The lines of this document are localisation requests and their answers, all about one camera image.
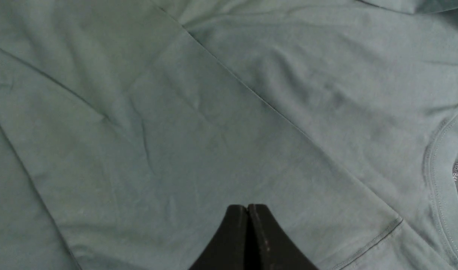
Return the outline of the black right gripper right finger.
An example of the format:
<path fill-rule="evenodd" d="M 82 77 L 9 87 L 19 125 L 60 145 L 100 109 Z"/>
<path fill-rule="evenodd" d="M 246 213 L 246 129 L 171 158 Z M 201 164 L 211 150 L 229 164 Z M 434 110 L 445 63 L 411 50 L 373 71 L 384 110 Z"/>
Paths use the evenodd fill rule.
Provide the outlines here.
<path fill-rule="evenodd" d="M 264 204 L 250 204 L 251 218 L 263 270 L 316 270 Z"/>

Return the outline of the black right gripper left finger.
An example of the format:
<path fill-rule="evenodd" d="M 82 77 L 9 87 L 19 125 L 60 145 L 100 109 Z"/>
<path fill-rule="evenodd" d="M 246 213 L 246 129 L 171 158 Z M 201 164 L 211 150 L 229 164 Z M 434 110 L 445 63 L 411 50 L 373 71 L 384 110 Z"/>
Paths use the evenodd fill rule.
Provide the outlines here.
<path fill-rule="evenodd" d="M 216 233 L 191 270 L 243 270 L 248 226 L 246 207 L 229 205 Z"/>

